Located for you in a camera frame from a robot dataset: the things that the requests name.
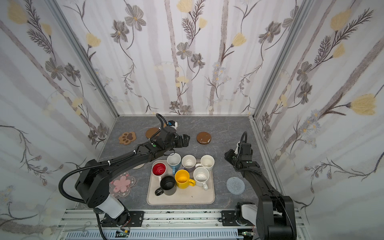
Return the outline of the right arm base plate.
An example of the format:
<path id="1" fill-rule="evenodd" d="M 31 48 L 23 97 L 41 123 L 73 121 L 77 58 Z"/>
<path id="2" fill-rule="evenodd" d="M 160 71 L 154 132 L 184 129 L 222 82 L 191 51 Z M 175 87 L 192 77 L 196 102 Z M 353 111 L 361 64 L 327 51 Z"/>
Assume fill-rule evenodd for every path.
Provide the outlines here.
<path id="1" fill-rule="evenodd" d="M 249 220 L 246 220 L 240 212 L 235 210 L 221 211 L 221 223 L 224 227 L 252 227 L 255 226 Z"/>

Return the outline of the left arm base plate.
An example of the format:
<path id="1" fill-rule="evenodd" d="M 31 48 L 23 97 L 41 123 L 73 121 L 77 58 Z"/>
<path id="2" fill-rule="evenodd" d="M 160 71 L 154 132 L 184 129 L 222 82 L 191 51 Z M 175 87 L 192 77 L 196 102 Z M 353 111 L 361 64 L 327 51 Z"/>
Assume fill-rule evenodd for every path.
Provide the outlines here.
<path id="1" fill-rule="evenodd" d="M 144 211 L 123 211 L 116 218 L 105 214 L 101 220 L 102 227 L 141 227 L 144 218 Z"/>

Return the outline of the cork paw print coaster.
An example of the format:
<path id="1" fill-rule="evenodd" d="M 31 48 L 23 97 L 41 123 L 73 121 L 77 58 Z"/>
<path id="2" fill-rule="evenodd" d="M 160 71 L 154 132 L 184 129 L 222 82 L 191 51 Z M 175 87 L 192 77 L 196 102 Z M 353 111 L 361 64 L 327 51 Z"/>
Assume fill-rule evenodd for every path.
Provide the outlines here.
<path id="1" fill-rule="evenodd" d="M 125 132 L 118 138 L 119 144 L 129 145 L 137 139 L 135 132 Z"/>

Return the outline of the brown round wooden coaster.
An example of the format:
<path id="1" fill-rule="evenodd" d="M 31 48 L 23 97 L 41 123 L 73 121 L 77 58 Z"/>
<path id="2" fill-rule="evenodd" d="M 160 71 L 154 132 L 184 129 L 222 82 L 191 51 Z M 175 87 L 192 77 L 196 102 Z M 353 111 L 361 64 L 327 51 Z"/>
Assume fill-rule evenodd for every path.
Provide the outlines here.
<path id="1" fill-rule="evenodd" d="M 146 138 L 147 139 L 153 139 L 153 138 L 157 138 L 158 135 L 160 134 L 160 128 L 150 128 L 147 130 L 146 132 Z"/>

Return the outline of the grey blue woven coaster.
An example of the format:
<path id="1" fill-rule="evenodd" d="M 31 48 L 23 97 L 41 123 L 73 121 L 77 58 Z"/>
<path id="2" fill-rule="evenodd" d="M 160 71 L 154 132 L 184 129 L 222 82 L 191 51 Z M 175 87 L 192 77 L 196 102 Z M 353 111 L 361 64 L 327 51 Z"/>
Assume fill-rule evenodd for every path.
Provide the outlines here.
<path id="1" fill-rule="evenodd" d="M 227 189 L 233 195 L 241 195 L 245 191 L 245 183 L 238 177 L 231 177 L 226 183 Z"/>

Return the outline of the glossy dark brown round coaster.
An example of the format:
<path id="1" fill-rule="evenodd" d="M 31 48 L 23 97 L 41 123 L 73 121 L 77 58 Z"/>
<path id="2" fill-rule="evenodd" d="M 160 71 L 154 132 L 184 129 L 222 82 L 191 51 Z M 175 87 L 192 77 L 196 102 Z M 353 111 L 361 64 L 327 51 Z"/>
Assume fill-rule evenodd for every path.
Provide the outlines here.
<path id="1" fill-rule="evenodd" d="M 201 145 L 207 145 L 211 142 L 212 136 L 208 132 L 200 132 L 197 134 L 197 142 Z"/>

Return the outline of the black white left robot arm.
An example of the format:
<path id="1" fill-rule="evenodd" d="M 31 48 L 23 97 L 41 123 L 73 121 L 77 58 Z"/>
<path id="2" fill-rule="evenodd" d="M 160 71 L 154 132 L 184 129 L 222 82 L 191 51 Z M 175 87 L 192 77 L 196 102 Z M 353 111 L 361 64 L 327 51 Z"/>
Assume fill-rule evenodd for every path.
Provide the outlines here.
<path id="1" fill-rule="evenodd" d="M 89 208 L 105 213 L 115 226 L 124 226 L 131 216 L 129 210 L 110 193 L 112 180 L 127 170 L 164 156 L 170 150 L 187 147 L 190 139 L 188 135 L 178 135 L 174 127 L 165 127 L 153 141 L 138 145 L 128 154 L 102 162 L 87 162 L 75 188 Z"/>

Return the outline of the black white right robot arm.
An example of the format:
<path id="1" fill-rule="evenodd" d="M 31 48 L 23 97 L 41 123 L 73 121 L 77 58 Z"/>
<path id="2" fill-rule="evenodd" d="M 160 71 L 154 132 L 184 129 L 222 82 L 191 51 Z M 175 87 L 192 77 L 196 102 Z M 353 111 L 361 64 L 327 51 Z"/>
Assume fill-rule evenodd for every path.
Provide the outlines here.
<path id="1" fill-rule="evenodd" d="M 277 191 L 252 160 L 252 145 L 239 142 L 236 150 L 225 153 L 225 160 L 241 173 L 258 197 L 258 204 L 239 202 L 234 222 L 240 226 L 251 223 L 261 240 L 295 240 L 297 227 L 293 200 Z"/>

